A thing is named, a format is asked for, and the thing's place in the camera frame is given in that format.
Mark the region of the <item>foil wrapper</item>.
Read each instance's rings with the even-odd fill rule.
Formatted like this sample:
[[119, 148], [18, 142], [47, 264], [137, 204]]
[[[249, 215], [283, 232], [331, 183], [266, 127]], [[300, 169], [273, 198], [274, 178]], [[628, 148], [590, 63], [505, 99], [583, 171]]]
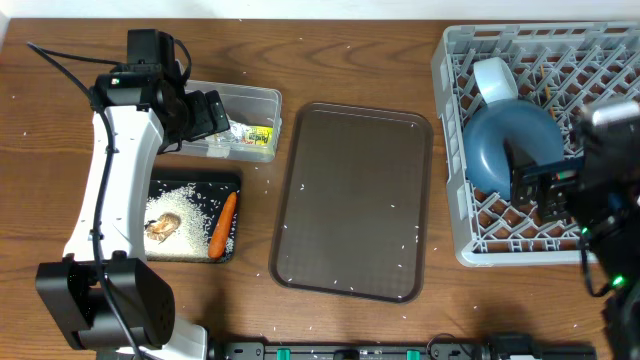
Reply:
[[206, 140], [222, 144], [266, 146], [270, 143], [272, 135], [273, 129], [271, 127], [246, 125], [231, 121], [228, 130], [208, 136]]

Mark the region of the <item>dark blue plate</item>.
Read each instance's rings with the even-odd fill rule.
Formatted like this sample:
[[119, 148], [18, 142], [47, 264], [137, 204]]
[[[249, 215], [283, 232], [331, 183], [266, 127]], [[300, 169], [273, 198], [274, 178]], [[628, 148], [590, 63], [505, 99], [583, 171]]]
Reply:
[[506, 142], [540, 165], [564, 158], [560, 127], [541, 107], [524, 100], [501, 100], [476, 111], [463, 130], [466, 176], [479, 191], [511, 199]]

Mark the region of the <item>wooden chopstick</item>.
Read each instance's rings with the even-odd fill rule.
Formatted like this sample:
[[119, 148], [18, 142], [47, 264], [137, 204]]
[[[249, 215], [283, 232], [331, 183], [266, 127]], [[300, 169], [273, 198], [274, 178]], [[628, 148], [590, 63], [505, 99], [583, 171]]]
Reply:
[[[545, 80], [547, 77], [547, 72], [545, 70], [544, 64], [540, 65], [540, 74], [541, 74], [541, 80]], [[545, 101], [548, 101], [551, 99], [551, 89], [550, 89], [550, 85], [548, 82], [544, 83], [545, 87], [544, 87], [544, 95], [545, 95]], [[556, 114], [555, 114], [555, 110], [553, 108], [553, 105], [549, 105], [548, 106], [548, 112], [550, 113], [552, 119], [555, 121], [556, 120]]]

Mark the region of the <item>brown food piece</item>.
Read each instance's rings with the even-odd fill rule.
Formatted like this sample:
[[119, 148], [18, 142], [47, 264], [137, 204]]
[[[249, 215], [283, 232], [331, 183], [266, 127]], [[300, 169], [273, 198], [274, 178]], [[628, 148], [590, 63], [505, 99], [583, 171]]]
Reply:
[[181, 219], [173, 213], [164, 213], [145, 225], [146, 236], [153, 241], [164, 242], [181, 225]]

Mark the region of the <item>light blue rice bowl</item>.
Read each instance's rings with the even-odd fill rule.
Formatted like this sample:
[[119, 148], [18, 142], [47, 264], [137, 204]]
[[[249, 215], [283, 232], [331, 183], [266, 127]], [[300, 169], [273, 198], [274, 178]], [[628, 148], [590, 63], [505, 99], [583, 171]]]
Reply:
[[493, 57], [476, 62], [473, 74], [486, 104], [518, 98], [513, 74], [501, 58]]

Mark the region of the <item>orange carrot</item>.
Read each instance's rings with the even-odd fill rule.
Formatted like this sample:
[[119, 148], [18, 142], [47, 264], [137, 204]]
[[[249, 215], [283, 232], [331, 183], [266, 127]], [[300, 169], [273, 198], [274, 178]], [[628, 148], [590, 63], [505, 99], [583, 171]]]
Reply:
[[208, 257], [211, 259], [218, 259], [225, 252], [226, 243], [235, 214], [237, 198], [238, 194], [236, 192], [232, 192], [224, 203], [222, 212], [220, 213], [209, 243]]

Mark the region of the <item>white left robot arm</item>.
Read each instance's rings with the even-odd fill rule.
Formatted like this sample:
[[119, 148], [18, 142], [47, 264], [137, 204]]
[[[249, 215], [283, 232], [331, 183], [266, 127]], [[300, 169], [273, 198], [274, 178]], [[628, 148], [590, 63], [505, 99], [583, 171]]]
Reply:
[[207, 330], [181, 318], [171, 287], [147, 264], [144, 213], [155, 158], [227, 131], [216, 91], [187, 89], [180, 40], [132, 29], [127, 59], [83, 93], [93, 154], [77, 223], [62, 258], [42, 263], [35, 287], [70, 347], [136, 359], [206, 359]]

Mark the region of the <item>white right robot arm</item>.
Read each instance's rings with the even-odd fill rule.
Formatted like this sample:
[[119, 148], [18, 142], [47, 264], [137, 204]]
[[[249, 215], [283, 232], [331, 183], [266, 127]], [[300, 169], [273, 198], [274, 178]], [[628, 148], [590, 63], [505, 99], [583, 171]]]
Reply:
[[504, 141], [511, 201], [533, 200], [544, 222], [571, 218], [585, 287], [605, 298], [605, 334], [617, 359], [639, 356], [639, 103], [591, 103], [573, 131], [580, 157], [540, 165]]

